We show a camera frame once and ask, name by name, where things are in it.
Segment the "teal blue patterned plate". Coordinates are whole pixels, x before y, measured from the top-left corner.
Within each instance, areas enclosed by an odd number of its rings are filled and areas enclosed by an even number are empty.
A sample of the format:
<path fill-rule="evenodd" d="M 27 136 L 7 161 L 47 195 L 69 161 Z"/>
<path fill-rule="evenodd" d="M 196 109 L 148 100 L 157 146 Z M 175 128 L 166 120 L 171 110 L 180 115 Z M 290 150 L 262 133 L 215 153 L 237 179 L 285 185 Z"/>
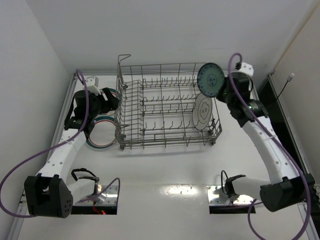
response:
<path fill-rule="evenodd" d="M 224 85 L 225 75 L 219 65 L 213 62 L 204 64 L 197 74 L 200 92 L 209 98 L 215 98 Z"/>

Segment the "white plate with grey pattern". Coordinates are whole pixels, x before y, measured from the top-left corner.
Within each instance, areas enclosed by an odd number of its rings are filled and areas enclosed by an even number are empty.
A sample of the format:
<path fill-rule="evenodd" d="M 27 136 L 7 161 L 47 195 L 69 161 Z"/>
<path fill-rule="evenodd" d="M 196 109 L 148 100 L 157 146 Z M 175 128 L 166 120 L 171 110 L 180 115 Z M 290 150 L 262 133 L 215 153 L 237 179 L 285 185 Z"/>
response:
<path fill-rule="evenodd" d="M 212 99 L 199 93 L 192 109 L 192 122 L 197 130 L 201 131 L 207 127 L 211 119 L 212 110 Z"/>

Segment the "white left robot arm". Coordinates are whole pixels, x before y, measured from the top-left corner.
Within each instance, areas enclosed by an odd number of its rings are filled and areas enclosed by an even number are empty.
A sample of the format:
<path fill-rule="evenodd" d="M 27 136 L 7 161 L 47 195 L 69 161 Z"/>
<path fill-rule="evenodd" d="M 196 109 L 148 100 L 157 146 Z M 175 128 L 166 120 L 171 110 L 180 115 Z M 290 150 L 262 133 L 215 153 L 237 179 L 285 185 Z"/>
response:
<path fill-rule="evenodd" d="M 71 166 L 89 139 L 97 117 L 118 108 L 119 99 L 105 87 L 97 94 L 77 91 L 64 120 L 59 146 L 35 176 L 28 176 L 24 190 L 28 212 L 35 217 L 66 218 L 75 203 L 102 202 L 99 177 L 85 168 Z"/>

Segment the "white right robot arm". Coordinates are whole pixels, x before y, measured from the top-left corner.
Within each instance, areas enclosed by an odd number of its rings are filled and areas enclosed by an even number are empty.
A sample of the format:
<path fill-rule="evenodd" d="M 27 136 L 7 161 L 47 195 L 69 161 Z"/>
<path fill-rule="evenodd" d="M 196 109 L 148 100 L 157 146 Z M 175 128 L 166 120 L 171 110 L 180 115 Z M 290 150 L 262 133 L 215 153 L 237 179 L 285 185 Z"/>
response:
<path fill-rule="evenodd" d="M 277 135 L 265 106 L 251 98 L 251 78 L 241 72 L 226 77 L 217 95 L 225 103 L 231 116 L 250 137 L 267 169 L 269 180 L 250 179 L 244 174 L 226 179 L 225 194 L 232 198 L 247 195 L 261 200 L 271 212 L 306 201 L 311 204 L 311 191 L 315 184 L 313 176 L 304 174 L 287 153 Z"/>

